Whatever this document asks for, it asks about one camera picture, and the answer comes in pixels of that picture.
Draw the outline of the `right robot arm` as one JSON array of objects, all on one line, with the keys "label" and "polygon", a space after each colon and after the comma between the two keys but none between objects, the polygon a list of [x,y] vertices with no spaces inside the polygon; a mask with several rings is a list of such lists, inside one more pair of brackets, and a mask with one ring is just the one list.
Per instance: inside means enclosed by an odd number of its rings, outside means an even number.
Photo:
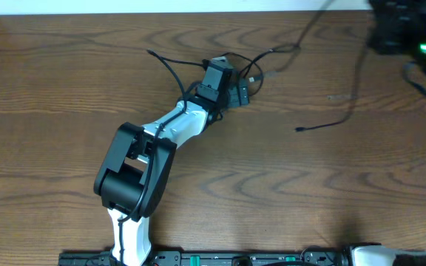
[{"label": "right robot arm", "polygon": [[[410,68],[426,74],[426,0],[370,0],[375,27],[368,47],[381,55],[409,55],[402,77],[426,99],[426,88],[412,81]],[[426,266],[426,251],[360,245],[348,250],[348,264],[354,266]]]}]

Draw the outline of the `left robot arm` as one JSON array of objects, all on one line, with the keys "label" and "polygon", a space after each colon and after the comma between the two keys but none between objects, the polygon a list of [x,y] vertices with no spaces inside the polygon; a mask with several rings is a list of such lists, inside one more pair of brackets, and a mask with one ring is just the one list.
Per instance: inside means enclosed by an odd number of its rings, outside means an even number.
[{"label": "left robot arm", "polygon": [[143,265],[152,249],[149,218],[165,191],[177,149],[222,120],[223,110],[238,107],[247,90],[232,81],[226,57],[206,63],[202,81],[181,88],[174,109],[154,122],[118,127],[95,178],[113,224],[111,265]]}]

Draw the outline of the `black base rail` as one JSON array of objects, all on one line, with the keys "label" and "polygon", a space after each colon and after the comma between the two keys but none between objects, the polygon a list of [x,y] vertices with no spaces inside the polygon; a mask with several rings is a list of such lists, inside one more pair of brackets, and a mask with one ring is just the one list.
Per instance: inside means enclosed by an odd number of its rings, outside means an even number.
[{"label": "black base rail", "polygon": [[[61,253],[58,266],[101,265],[118,263],[110,252]],[[235,266],[235,265],[316,265],[349,266],[349,256],[332,249],[310,248],[294,253],[194,253],[156,251],[148,255],[144,266]]]}]

